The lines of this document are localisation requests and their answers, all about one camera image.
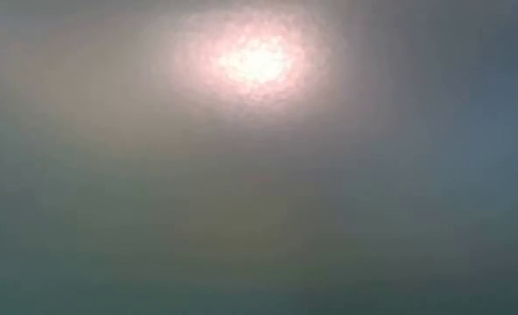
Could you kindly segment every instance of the gray sky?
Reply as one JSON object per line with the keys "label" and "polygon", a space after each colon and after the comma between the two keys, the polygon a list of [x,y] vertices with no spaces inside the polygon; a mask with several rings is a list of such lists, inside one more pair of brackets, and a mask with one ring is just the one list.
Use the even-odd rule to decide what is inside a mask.
{"label": "gray sky", "polygon": [[[276,97],[164,66],[246,8]],[[0,0],[0,314],[230,312],[518,314],[518,1]]]}

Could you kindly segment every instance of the hazy sky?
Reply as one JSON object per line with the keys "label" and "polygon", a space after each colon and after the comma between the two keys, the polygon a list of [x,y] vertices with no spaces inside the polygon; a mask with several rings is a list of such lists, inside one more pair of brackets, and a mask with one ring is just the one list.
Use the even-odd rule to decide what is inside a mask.
{"label": "hazy sky", "polygon": [[518,314],[518,0],[0,0],[30,313]]}

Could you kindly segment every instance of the sky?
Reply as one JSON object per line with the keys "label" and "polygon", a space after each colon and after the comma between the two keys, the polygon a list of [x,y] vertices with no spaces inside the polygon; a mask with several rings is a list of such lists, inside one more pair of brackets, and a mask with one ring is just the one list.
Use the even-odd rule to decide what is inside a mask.
{"label": "sky", "polygon": [[0,0],[0,314],[518,314],[518,0]]}

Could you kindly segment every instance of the sun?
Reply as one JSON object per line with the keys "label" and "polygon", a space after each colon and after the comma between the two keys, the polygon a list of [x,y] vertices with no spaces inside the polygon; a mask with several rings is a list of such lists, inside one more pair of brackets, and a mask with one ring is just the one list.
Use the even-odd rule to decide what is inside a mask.
{"label": "sun", "polygon": [[179,20],[172,58],[157,60],[192,104],[282,113],[305,103],[324,77],[322,20],[310,14],[299,6],[192,13]]}
{"label": "sun", "polygon": [[291,70],[291,56],[280,37],[252,38],[227,49],[218,62],[231,81],[249,85],[280,81]]}

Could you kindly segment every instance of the bright light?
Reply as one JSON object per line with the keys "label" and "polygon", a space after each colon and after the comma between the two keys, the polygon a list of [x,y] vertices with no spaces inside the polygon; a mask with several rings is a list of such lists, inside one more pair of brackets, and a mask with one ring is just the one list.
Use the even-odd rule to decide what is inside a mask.
{"label": "bright light", "polygon": [[325,66],[319,21],[309,14],[297,6],[183,17],[169,61],[179,95],[230,113],[303,103]]}
{"label": "bright light", "polygon": [[291,65],[281,38],[253,38],[220,56],[220,65],[230,80],[260,85],[281,80]]}

